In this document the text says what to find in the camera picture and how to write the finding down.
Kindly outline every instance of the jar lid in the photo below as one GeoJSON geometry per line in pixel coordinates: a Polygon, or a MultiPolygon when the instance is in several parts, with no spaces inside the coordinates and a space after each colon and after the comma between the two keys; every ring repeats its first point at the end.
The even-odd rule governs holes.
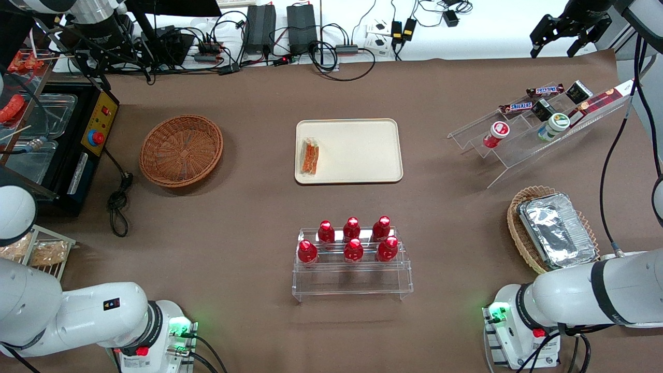
{"type": "Polygon", "coordinates": [[[503,121],[496,121],[491,126],[491,135],[498,139],[505,138],[510,131],[511,130],[509,129],[509,125],[503,121]]]}
{"type": "Polygon", "coordinates": [[[548,125],[557,132],[562,132],[571,124],[571,120],[566,114],[555,113],[548,119],[548,125]]]}

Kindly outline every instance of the wicker basket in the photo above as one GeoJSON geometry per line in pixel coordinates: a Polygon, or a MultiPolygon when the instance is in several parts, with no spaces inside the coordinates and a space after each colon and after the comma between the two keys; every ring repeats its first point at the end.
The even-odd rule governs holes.
{"type": "MultiPolygon", "coordinates": [[[[553,193],[555,193],[555,190],[553,188],[548,188],[547,186],[529,186],[518,192],[518,194],[513,197],[511,205],[509,206],[509,210],[507,211],[507,223],[509,224],[509,232],[511,233],[513,241],[516,243],[518,252],[522,258],[525,259],[525,262],[539,274],[546,273],[551,269],[548,269],[546,264],[543,262],[543,259],[541,259],[541,255],[536,249],[536,246],[534,246],[534,242],[532,242],[530,234],[527,232],[527,229],[525,229],[525,226],[520,220],[517,208],[518,205],[523,201],[548,196],[553,193]]],[[[576,213],[578,214],[580,221],[587,230],[587,233],[589,234],[589,237],[591,238],[591,241],[594,243],[594,247],[598,252],[599,247],[596,244],[596,237],[594,237],[594,232],[591,231],[587,219],[585,219],[582,212],[576,210],[576,213]]]]}
{"type": "Polygon", "coordinates": [[[161,122],[143,141],[139,164],[145,177],[167,188],[204,179],[221,159],[223,137],[212,121],[180,115],[161,122]]]}

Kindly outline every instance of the foil container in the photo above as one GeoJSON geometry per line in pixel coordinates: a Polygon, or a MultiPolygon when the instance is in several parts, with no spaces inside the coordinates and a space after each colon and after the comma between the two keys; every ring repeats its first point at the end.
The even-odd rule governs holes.
{"type": "Polygon", "coordinates": [[[518,214],[550,269],[573,267],[598,258],[594,243],[566,194],[521,202],[518,214]]]}

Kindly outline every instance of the red button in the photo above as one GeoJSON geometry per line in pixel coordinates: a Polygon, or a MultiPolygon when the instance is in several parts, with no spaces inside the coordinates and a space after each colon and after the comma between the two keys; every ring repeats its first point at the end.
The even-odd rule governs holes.
{"type": "Polygon", "coordinates": [[[546,331],[543,329],[534,329],[532,331],[532,334],[534,335],[534,338],[541,338],[543,336],[546,336],[546,331]]]}
{"type": "Polygon", "coordinates": [[[92,141],[97,144],[101,145],[103,143],[103,133],[97,131],[92,134],[92,141]]]}
{"type": "Polygon", "coordinates": [[[147,356],[148,352],[150,352],[149,347],[138,347],[138,348],[136,348],[136,355],[138,355],[138,356],[147,356]]]}

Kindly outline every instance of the beige tray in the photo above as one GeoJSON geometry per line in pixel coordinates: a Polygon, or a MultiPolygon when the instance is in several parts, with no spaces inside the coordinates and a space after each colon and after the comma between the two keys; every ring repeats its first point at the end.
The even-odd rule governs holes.
{"type": "Polygon", "coordinates": [[[294,159],[294,178],[300,184],[394,183],[403,178],[398,125],[393,119],[301,121],[294,159]],[[307,137],[320,147],[315,175],[301,172],[307,137]]]}

